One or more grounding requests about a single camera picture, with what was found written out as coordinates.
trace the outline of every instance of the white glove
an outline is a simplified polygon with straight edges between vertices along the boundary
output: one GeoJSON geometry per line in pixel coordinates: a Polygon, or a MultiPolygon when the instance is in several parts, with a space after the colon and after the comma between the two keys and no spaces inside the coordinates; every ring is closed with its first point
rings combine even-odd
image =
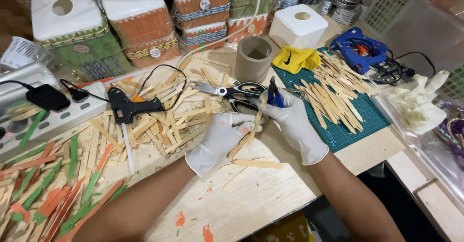
{"type": "MultiPolygon", "coordinates": [[[[212,115],[201,143],[185,153],[187,164],[198,176],[204,176],[239,144],[245,134],[255,128],[255,118],[255,115],[238,112],[212,115]]],[[[257,132],[262,130],[263,127],[258,125],[257,132]]]]}
{"type": "Polygon", "coordinates": [[[328,146],[317,135],[308,120],[305,104],[300,98],[293,96],[288,91],[283,89],[279,89],[279,91],[286,108],[263,103],[259,109],[280,125],[283,137],[292,148],[301,153],[303,165],[320,162],[328,153],[328,146]]]}

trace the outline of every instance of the cutting mat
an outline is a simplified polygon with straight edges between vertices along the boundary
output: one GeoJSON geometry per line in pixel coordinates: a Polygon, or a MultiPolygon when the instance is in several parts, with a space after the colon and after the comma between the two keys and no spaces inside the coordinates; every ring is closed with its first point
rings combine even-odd
{"type": "MultiPolygon", "coordinates": [[[[320,52],[327,51],[328,54],[332,55],[332,52],[327,47],[318,48],[317,50],[320,52]]],[[[276,66],[273,66],[273,68],[287,88],[294,89],[293,84],[303,86],[300,79],[303,79],[308,83],[316,82],[321,84],[318,79],[314,78],[314,73],[309,70],[301,69],[299,73],[291,74],[279,69],[276,66]]],[[[351,101],[351,103],[355,106],[359,114],[361,114],[362,118],[365,120],[365,122],[361,122],[364,131],[359,132],[356,130],[356,134],[351,133],[343,124],[333,124],[323,117],[325,123],[327,124],[327,129],[324,130],[319,124],[319,121],[317,120],[316,114],[311,108],[311,105],[307,100],[304,100],[306,113],[308,114],[308,118],[310,119],[311,124],[314,126],[316,131],[319,132],[319,135],[322,137],[324,142],[328,144],[332,152],[337,152],[357,142],[358,140],[363,139],[372,133],[390,125],[390,123],[372,103],[367,94],[358,93],[358,97],[351,101]]]]}

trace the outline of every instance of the forearm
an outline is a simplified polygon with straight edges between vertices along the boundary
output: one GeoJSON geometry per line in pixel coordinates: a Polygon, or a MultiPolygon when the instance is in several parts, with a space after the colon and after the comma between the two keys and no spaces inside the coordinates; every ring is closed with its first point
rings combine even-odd
{"type": "Polygon", "coordinates": [[[311,175],[351,235],[362,241],[404,241],[382,202],[332,152],[311,175]]]}
{"type": "Polygon", "coordinates": [[[79,229],[73,242],[134,241],[195,176],[184,157],[148,176],[103,206],[79,229]]]}

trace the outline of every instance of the black glue gun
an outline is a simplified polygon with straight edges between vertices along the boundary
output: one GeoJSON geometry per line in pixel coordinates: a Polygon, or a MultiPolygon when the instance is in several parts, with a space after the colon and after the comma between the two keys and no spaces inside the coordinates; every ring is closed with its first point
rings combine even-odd
{"type": "Polygon", "coordinates": [[[134,121],[134,116],[139,113],[164,110],[157,97],[150,101],[132,102],[121,89],[114,87],[113,84],[108,90],[108,99],[117,124],[130,124],[134,121]]]}

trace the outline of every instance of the blue handled pliers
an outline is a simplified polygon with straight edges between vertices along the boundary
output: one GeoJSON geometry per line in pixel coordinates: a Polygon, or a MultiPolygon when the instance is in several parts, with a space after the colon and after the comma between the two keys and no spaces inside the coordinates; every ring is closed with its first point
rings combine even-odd
{"type": "Polygon", "coordinates": [[[284,108],[282,96],[280,95],[274,76],[270,79],[269,89],[267,91],[267,103],[279,108],[284,108]]]}

